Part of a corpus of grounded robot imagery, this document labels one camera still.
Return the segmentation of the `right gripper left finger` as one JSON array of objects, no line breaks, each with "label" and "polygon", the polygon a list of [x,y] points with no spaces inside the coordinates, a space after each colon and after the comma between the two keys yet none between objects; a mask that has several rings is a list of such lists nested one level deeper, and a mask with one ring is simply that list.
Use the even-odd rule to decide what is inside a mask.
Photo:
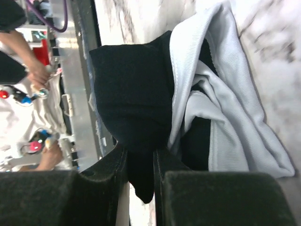
[{"label": "right gripper left finger", "polygon": [[128,225],[127,151],[116,146],[87,170],[3,172],[3,226]]}]

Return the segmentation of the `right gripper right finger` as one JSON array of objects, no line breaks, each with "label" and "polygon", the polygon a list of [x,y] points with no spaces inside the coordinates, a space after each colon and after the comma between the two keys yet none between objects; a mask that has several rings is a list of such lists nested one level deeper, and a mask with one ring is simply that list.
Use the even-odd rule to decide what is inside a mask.
[{"label": "right gripper right finger", "polygon": [[167,150],[153,154],[159,226],[294,226],[277,181],[263,173],[192,171]]}]

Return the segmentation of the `black underwear white waistband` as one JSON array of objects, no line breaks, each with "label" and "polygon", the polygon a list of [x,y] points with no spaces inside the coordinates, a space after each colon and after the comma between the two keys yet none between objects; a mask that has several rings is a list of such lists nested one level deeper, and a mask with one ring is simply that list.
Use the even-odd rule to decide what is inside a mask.
[{"label": "black underwear white waistband", "polygon": [[127,149],[128,179],[144,203],[160,149],[193,170],[295,175],[265,123],[229,7],[215,4],[149,43],[102,46],[90,57],[97,110]]}]

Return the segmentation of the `person's hand in background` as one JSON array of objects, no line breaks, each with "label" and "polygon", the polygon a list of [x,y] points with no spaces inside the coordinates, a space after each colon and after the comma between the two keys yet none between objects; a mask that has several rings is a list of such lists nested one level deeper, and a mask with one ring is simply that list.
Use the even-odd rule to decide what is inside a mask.
[{"label": "person's hand in background", "polygon": [[49,89],[48,79],[50,78],[50,73],[46,67],[37,59],[30,60],[26,65],[29,69],[28,79],[35,88]]}]

